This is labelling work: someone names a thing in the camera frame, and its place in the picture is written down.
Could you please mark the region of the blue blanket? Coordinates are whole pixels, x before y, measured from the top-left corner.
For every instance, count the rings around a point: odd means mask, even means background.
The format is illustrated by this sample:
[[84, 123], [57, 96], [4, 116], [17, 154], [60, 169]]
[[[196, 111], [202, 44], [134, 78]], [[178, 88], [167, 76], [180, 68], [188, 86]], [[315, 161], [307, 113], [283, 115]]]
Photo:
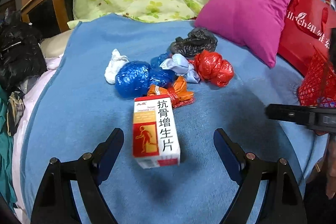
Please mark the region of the blue blanket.
[[264, 111], [271, 103], [297, 104], [301, 75], [281, 58], [270, 69], [225, 39], [218, 40], [217, 52], [234, 68], [229, 84], [188, 84], [192, 104], [169, 110], [160, 103], [157, 134], [144, 124], [133, 133], [134, 97], [127, 92], [122, 98], [104, 78], [112, 51], [149, 62], [193, 26], [191, 21], [142, 23], [117, 15], [77, 25], [33, 110], [23, 143], [21, 190], [29, 214], [49, 160], [77, 160], [115, 128], [122, 129], [124, 143], [100, 189], [119, 223], [219, 223], [238, 185], [215, 149], [217, 128], [262, 160], [287, 159], [305, 190], [328, 137], [269, 120]]

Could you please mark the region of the red plastic mesh basket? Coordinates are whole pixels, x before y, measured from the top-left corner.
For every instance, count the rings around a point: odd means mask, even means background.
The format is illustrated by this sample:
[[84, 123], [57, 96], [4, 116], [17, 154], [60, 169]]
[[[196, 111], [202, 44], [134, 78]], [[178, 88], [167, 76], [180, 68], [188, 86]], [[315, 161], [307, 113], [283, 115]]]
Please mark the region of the red plastic mesh basket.
[[318, 49], [298, 88], [298, 100], [303, 107], [303, 125], [317, 135], [335, 133], [335, 69]]

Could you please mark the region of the white crumpled tissue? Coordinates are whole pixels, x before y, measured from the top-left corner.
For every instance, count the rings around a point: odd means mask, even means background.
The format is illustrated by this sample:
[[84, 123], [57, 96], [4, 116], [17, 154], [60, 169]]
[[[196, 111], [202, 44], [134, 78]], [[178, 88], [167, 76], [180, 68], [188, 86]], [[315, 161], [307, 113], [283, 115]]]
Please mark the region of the white crumpled tissue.
[[129, 62], [125, 55], [121, 55], [118, 49], [112, 51], [109, 64], [105, 69], [104, 77], [107, 83], [114, 85], [116, 83], [116, 75], [120, 69]]

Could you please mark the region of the black plastic bag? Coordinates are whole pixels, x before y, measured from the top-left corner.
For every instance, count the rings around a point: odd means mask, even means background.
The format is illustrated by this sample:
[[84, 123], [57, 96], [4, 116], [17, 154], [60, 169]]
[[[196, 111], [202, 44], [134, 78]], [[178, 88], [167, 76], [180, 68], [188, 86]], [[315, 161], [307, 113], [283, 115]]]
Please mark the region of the black plastic bag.
[[188, 33], [187, 38], [177, 37], [170, 44], [169, 50], [172, 54], [179, 53], [192, 58], [204, 50], [214, 52], [217, 44], [218, 40], [212, 32], [206, 28], [196, 27]]

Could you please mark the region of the magenta pillow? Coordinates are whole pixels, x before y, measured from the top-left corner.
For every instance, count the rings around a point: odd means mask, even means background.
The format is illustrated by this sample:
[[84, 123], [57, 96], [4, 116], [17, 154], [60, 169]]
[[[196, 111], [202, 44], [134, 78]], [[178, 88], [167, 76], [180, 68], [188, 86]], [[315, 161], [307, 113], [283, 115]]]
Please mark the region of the magenta pillow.
[[209, 0], [195, 26], [249, 50], [269, 68], [276, 64], [284, 20], [291, 0]]

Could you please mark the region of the red gift bag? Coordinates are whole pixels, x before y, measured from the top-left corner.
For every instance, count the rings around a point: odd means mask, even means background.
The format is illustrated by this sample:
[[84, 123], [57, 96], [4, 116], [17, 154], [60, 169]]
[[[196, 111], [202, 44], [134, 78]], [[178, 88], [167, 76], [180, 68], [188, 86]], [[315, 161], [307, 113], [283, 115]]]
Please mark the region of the red gift bag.
[[290, 0], [278, 54], [303, 76], [315, 50], [328, 57], [335, 11], [323, 0]]

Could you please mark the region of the red plastic bag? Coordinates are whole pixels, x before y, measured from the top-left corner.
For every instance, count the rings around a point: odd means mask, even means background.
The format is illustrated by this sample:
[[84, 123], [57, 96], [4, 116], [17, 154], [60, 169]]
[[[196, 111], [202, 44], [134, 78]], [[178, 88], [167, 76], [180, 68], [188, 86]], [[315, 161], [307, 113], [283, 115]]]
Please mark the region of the red plastic bag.
[[233, 66], [217, 52], [203, 50], [189, 60], [189, 63], [194, 66], [202, 81], [208, 81], [220, 88], [227, 86], [234, 77]]

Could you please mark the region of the blue plastic bag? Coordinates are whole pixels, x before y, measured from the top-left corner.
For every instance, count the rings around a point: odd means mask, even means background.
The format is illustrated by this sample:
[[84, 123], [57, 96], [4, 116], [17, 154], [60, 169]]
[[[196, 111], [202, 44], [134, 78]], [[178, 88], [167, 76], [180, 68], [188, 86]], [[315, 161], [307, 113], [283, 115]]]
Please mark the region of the blue plastic bag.
[[169, 87], [177, 78], [174, 71], [162, 69], [161, 63], [169, 58], [168, 53], [145, 61], [131, 61], [123, 65], [115, 78], [115, 87], [122, 98], [137, 98], [147, 94], [151, 85]]

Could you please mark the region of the orange snack wrapper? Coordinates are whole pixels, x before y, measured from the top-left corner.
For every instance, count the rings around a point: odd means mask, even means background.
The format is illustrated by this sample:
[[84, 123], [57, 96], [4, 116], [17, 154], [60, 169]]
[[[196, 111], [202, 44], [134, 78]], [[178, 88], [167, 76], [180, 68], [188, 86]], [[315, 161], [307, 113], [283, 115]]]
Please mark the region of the orange snack wrapper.
[[186, 106], [194, 103], [194, 92], [187, 90], [187, 82], [184, 77], [179, 76], [168, 88], [161, 88], [151, 85], [147, 96], [168, 95], [173, 108]]

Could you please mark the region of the white red medicine box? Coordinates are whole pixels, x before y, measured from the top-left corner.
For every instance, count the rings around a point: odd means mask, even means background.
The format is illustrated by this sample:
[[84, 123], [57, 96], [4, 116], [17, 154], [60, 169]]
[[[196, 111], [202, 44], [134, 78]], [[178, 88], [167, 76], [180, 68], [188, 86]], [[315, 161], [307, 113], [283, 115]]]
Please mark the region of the white red medicine box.
[[168, 95], [134, 99], [133, 157], [143, 169], [180, 164], [181, 147]]

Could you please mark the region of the large black garbage bag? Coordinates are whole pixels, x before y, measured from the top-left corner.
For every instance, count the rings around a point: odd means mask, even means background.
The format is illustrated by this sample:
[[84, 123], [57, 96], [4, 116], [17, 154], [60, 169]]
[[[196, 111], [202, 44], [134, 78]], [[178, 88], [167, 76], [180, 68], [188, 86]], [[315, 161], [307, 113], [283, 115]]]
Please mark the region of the large black garbage bag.
[[40, 42], [42, 34], [21, 21], [21, 13], [7, 9], [1, 21], [1, 88], [11, 93], [29, 77], [47, 71]]

